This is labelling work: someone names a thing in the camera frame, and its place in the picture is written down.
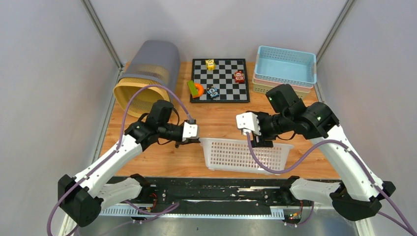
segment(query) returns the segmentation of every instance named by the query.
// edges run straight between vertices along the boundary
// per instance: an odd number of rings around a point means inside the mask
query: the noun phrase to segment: toy car
[[[213,99],[213,98],[218,97],[220,95],[217,88],[215,88],[215,87],[207,88],[207,94],[210,96],[210,99]]]
[[[240,70],[235,72],[234,78],[235,78],[235,82],[238,84],[245,83],[245,76]]]
[[[214,63],[214,59],[206,60],[206,67],[207,67],[207,70],[214,70],[216,68],[216,64]]]

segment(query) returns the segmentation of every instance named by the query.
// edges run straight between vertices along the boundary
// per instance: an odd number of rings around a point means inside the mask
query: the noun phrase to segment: pink plastic basket
[[[274,87],[271,86],[267,86],[267,85],[260,85],[254,82],[255,77],[253,77],[252,79],[252,84],[253,84],[253,91],[254,92],[258,92],[258,93],[262,93],[262,94],[266,94],[269,90],[271,90]],[[303,99],[305,96],[307,96],[309,93],[308,92],[300,92],[300,91],[296,91],[296,94],[298,95],[299,98]]]
[[[260,80],[260,79],[257,79],[256,76],[255,76],[255,73],[253,73],[253,82],[254,83],[257,83],[257,84],[260,84],[260,85],[270,86],[270,87],[276,87],[276,86],[282,84],[282,83],[278,83],[278,82],[272,82],[272,81],[268,81],[268,80]],[[293,87],[293,89],[295,91],[306,92],[306,93],[309,93],[311,91],[311,89],[313,88],[313,86],[310,87],[310,88],[308,88],[308,87],[302,87],[302,86],[297,86],[297,85],[291,85],[291,86]]]

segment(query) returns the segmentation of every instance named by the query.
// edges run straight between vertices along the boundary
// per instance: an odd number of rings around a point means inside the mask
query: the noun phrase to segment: yellow toy car
[[[207,67],[207,70],[214,70],[216,68],[216,64],[214,63],[214,59],[206,60],[206,67]]]

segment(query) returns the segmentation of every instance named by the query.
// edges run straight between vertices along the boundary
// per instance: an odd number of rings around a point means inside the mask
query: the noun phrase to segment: cable
[[[383,217],[385,217],[385,218],[388,218],[388,220],[391,220],[392,222],[394,222],[395,224],[397,224],[397,225],[399,225],[401,228],[403,228],[404,230],[406,230],[407,232],[409,232],[411,235],[413,234],[408,228],[407,228],[407,226],[405,226],[405,225],[403,225],[403,224],[401,224],[401,222],[399,222],[398,220],[396,220],[396,219],[394,219],[392,216],[390,216],[390,215],[387,215],[387,214],[385,214],[385,213],[383,213],[383,212],[378,212],[378,214],[379,215],[381,215],[381,216],[383,216]]]
[[[135,205],[131,205],[132,207],[134,207],[135,209],[139,209],[137,206],[135,206]],[[173,210],[175,210],[177,207],[179,206],[179,203],[175,203],[175,204],[173,204],[173,205],[171,205],[171,206],[169,206],[169,207],[167,207],[163,212],[171,212],[171,211],[173,211]],[[154,216],[154,217],[152,217],[152,218],[150,218],[150,219],[146,219],[146,220],[129,220],[129,221],[127,221],[127,222],[124,222],[124,223],[121,223],[121,224],[119,224],[119,225],[117,225],[117,226],[115,226],[114,228],[111,228],[111,229],[109,229],[108,231],[106,231],[106,232],[104,232],[104,233],[102,233],[102,234],[100,234],[99,236],[104,236],[104,235],[106,235],[106,234],[108,234],[108,233],[110,233],[111,231],[114,231],[114,230],[116,230],[116,229],[118,229],[118,228],[121,228],[121,227],[123,227],[123,226],[125,226],[125,225],[128,225],[128,224],[134,224],[134,223],[136,223],[136,222],[139,222],[139,224],[143,224],[143,223],[146,223],[146,222],[150,222],[150,221],[153,221],[153,220],[156,220],[157,218],[159,218],[161,215],[163,215],[163,213],[157,213],[157,215],[156,216]]]
[[[277,137],[278,137],[279,139],[284,140],[284,141],[289,141],[289,140],[293,139],[295,136],[296,136],[296,133],[295,133],[295,132],[293,133],[293,135],[292,135],[289,139],[283,139],[283,138],[281,138],[279,135],[277,135]]]
[[[166,129],[168,129],[168,130],[171,130],[171,131],[174,131],[174,130],[176,130],[176,129],[178,129],[178,125],[179,125],[179,114],[178,114],[178,111],[175,109],[175,108],[172,108],[173,109],[173,111],[174,111],[174,113],[177,115],[177,124],[175,125],[175,128],[174,129],[169,129],[167,126],[165,126],[165,128]],[[170,142],[172,142],[172,140],[168,140],[168,141],[166,141],[166,142],[164,142],[163,144],[161,144],[160,142],[159,142],[159,139],[156,141],[159,145],[165,145],[165,144],[168,144],[168,143],[170,143]]]
[[[329,144],[329,143],[333,143],[333,144],[337,144],[341,147],[343,147],[344,150],[346,150],[352,157],[353,159],[359,164],[360,168],[363,170],[363,172],[365,173],[365,175],[368,177],[369,181],[371,182],[371,184],[375,187],[375,189],[389,202],[389,204],[392,206],[392,208],[394,208],[394,210],[397,212],[397,214],[400,216],[400,218],[403,220],[404,224],[407,226],[407,229],[409,229],[411,232],[411,235],[413,236],[417,236],[417,233],[415,232],[415,230],[413,229],[413,227],[411,226],[411,224],[408,222],[407,218],[404,216],[404,214],[401,212],[401,210],[397,207],[397,205],[392,201],[392,199],[379,187],[376,185],[376,182],[374,180],[374,178],[371,176],[371,174],[368,172],[368,169],[365,167],[364,163],[360,160],[360,158],[356,155],[356,153],[354,153],[346,144],[344,144],[341,141],[337,141],[337,140],[323,140],[321,142],[316,143],[315,145],[313,145],[309,150],[307,150],[304,155],[295,163],[293,164],[290,168],[285,169],[285,170],[281,170],[281,171],[275,171],[272,170],[266,166],[264,166],[262,164],[262,162],[260,162],[260,160],[256,157],[254,151],[253,151],[253,147],[252,144],[250,142],[250,134],[249,132],[246,133],[247,136],[247,140],[248,140],[248,147],[249,147],[249,152],[252,155],[252,158],[254,159],[254,161],[260,166],[262,167],[264,170],[271,172],[273,174],[283,174],[283,173],[287,173],[291,170],[293,170],[295,167],[297,167],[313,150],[315,150],[316,148],[318,148],[319,146],[323,145],[323,144]]]
[[[307,222],[310,220],[311,216],[313,215],[313,211],[314,211],[313,209],[314,209],[314,202],[311,202],[311,211],[310,211],[310,213],[308,214],[308,216],[307,216],[307,219],[306,219],[306,220],[304,220],[303,222],[301,222],[301,223],[299,223],[299,224],[292,224],[292,223],[287,223],[287,222],[285,222],[285,224],[284,224],[284,225],[291,225],[291,226],[297,227],[297,226],[299,226],[299,225],[303,225],[303,224],[307,223]]]
[[[139,207],[135,206],[133,203],[129,202],[129,201],[124,201],[125,203],[129,204],[131,207],[135,208],[138,212],[142,213],[142,214],[146,214],[146,215],[162,215],[162,214],[166,214],[171,212],[172,210],[176,209],[179,206],[179,203],[175,203],[169,207],[167,207],[165,210],[161,211],[161,212],[148,212],[145,210],[140,209]]]
[[[298,215],[300,215],[301,213],[302,213],[302,207],[303,207],[303,202],[302,202],[302,200],[300,200],[300,210],[299,211],[297,211],[296,213],[294,213],[294,214],[292,214],[292,215],[290,215],[291,217],[294,217],[294,216],[298,216]]]
[[[157,88],[161,88],[161,89],[165,89],[169,94],[172,95],[172,97],[178,101],[179,105],[184,109],[185,114],[187,115],[188,119],[190,120],[190,122],[194,122],[193,117],[191,117],[190,113],[188,112],[188,110],[185,108],[184,104],[181,102],[181,100],[178,98],[178,96],[176,96],[171,90],[169,90],[167,87],[163,86],[163,85],[147,85],[141,89],[139,89],[129,100],[129,102],[126,105],[126,109],[124,111],[123,114],[123,118],[121,121],[121,128],[120,128],[120,136],[119,136],[119,141],[117,143],[116,149],[113,150],[106,158],[104,158],[103,161],[101,161],[99,164],[97,164],[94,168],[92,168],[87,174],[86,177],[88,178],[89,176],[91,176],[97,169],[99,169],[102,165],[104,165],[104,163],[106,163],[112,156],[114,156],[114,154],[119,150],[121,144],[123,143],[123,131],[124,131],[124,124],[126,122],[126,117],[127,117],[127,111],[129,110],[130,104],[132,104],[134,98],[141,93],[142,91],[146,90],[147,88],[150,87],[157,87]],[[46,232],[48,234],[48,236],[54,236],[52,234],[52,229],[51,229],[51,225],[52,225],[52,218],[55,215],[55,212],[57,211],[57,209],[59,208],[60,204],[63,202],[63,200],[72,192],[74,191],[74,189],[76,187],[78,187],[81,183],[84,182],[84,180],[86,180],[84,177],[81,178],[78,182],[76,182],[68,191],[66,191],[64,193],[64,195],[58,200],[58,202],[55,204],[55,206],[52,208],[51,213],[49,214],[48,217],[48,222],[46,224]]]
[[[153,210],[155,208],[156,204],[158,203],[158,196],[156,194],[154,194],[154,193],[152,193],[150,195],[150,197],[152,197],[152,196],[155,198],[155,201],[153,201],[153,206],[152,206],[152,208],[150,210]]]
[[[260,160],[258,159],[258,158],[256,158],[256,155],[255,155],[255,153],[253,152],[253,148],[252,148],[252,144],[251,144],[251,142],[250,142],[250,134],[247,132],[246,133],[246,136],[247,136],[247,140],[248,140],[248,143],[249,143],[249,145],[248,145],[248,147],[249,147],[249,152],[250,152],[250,154],[252,155],[252,157],[253,157],[253,160],[260,166],[260,167],[262,167],[264,170],[266,170],[266,171],[268,171],[268,172],[270,172],[270,173],[273,173],[273,174],[284,174],[284,173],[287,173],[287,172],[290,172],[290,171],[292,171],[293,169],[295,169],[312,151],[314,151],[314,149],[316,149],[316,148],[318,148],[319,146],[321,146],[321,145],[323,145],[323,144],[320,144],[320,143],[317,143],[317,144],[315,144],[314,146],[312,146],[309,150],[307,150],[305,153],[304,153],[304,155],[296,162],[296,163],[294,163],[292,166],[290,166],[288,169],[285,169],[285,170],[281,170],[281,171],[277,171],[277,170],[273,170],[273,169],[270,169],[270,168],[268,168],[268,167],[266,167],[265,165],[263,165],[262,164],[262,162],[260,162]]]
[[[145,118],[147,115],[149,115],[149,113],[143,113],[138,120],[142,121],[143,118]]]

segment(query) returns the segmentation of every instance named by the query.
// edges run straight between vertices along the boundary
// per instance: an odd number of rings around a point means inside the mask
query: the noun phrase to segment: stacked baskets
[[[252,82],[253,91],[259,93],[266,93],[281,84],[290,84],[302,99],[317,82],[316,55],[260,46]]]

